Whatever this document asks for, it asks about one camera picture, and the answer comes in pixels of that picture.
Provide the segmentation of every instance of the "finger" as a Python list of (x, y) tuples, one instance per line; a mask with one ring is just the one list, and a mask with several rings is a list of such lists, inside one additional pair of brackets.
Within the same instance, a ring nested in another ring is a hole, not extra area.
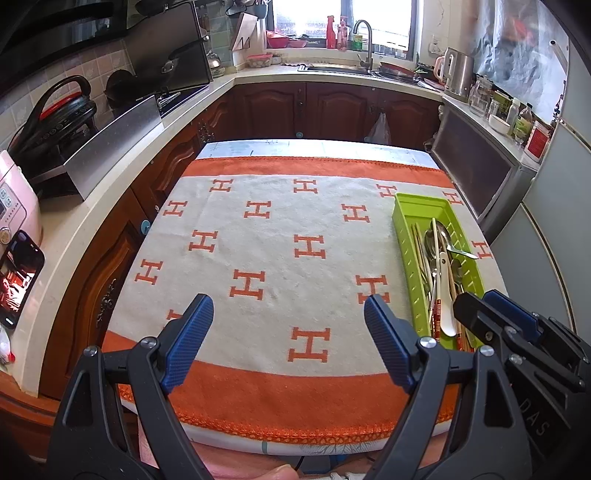
[(291, 465), (281, 465), (270, 472), (265, 473), (253, 480), (298, 480), (297, 472)]

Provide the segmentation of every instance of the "electric kettle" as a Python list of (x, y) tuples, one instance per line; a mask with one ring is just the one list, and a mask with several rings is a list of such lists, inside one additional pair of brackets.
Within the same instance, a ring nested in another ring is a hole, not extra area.
[(464, 103), (468, 102), (474, 77), (474, 58), (448, 47), (445, 56), (435, 62), (434, 75), (445, 85), (445, 94)]

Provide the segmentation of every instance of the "refrigerator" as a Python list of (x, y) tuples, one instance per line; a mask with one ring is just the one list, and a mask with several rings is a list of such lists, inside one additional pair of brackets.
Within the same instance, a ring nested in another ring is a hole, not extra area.
[(560, 123), (491, 248), (513, 300), (591, 342), (591, 75), (572, 44)]

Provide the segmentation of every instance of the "orange and white towel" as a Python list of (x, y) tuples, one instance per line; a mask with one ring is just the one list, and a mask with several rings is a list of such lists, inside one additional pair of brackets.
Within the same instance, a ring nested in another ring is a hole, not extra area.
[[(191, 440), (274, 455), (376, 450), (406, 403), (363, 321), (378, 293), (410, 318), (392, 224), (394, 194), (450, 200), (504, 291), (474, 218), (432, 168), (330, 158), (196, 160), (154, 222), (124, 284), (106, 351), (129, 348), (181, 315), (197, 293), (209, 333), (170, 400)], [(131, 390), (122, 397), (132, 403)], [(440, 411), (449, 420), (450, 390)]]

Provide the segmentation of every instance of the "kitchen sink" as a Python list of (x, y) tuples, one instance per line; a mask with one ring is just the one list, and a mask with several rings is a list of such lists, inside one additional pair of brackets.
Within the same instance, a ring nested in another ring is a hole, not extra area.
[(371, 72), (363, 67), (351, 67), (348, 65), (332, 65), (328, 63), (312, 63), (309, 65), (300, 65), (298, 72), (329, 72), (329, 73), (349, 73), (353, 75), (371, 76)]

